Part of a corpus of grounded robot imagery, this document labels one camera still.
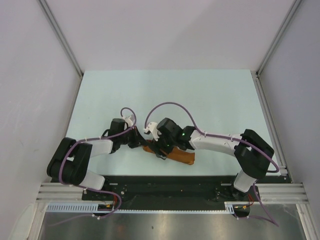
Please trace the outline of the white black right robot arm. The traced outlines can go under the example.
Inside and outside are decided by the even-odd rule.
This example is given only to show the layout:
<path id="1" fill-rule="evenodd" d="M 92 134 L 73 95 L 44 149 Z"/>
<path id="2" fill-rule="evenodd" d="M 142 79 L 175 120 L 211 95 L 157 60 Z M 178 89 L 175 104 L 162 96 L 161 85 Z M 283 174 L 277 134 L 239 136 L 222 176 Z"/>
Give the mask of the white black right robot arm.
<path id="1" fill-rule="evenodd" d="M 195 126 L 181 128 L 166 117 L 159 123 L 148 123 L 144 132 L 153 137 L 149 149 L 162 159 L 191 164 L 194 158 L 188 153 L 195 150 L 235 157 L 241 170 L 231 184 L 230 194 L 237 201 L 247 197 L 251 186 L 266 176 L 274 155 L 273 148 L 251 129 L 242 134 L 213 136 L 201 133 Z"/>

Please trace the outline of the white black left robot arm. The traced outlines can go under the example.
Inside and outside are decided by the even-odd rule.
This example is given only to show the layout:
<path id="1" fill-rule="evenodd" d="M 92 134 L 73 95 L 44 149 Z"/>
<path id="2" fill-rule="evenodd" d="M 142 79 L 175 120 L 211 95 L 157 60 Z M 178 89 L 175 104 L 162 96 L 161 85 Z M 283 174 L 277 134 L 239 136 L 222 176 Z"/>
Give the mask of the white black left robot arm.
<path id="1" fill-rule="evenodd" d="M 101 137 L 79 141 L 63 138 L 46 174 L 62 184 L 92 189 L 98 199 L 105 200 L 110 196 L 111 188 L 105 184 L 104 176 L 88 170 L 89 162 L 93 157 L 115 153 L 122 145 L 131 149 L 147 145 L 130 117 L 114 118 Z"/>

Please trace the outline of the orange cloth napkin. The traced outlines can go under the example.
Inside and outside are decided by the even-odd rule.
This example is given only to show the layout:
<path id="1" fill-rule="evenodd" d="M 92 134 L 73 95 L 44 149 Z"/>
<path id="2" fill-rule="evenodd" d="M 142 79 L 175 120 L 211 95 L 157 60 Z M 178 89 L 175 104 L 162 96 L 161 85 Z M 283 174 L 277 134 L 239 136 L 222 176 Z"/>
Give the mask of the orange cloth napkin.
<path id="1" fill-rule="evenodd" d="M 171 152 L 166 153 L 163 149 L 157 148 L 151 140 L 147 140 L 146 144 L 144 144 L 142 148 L 145 152 L 152 153 L 156 155 L 157 158 L 163 160 L 170 159 L 186 165 L 193 165 L 195 162 L 194 152 L 186 152 L 176 146 L 172 148 Z"/>

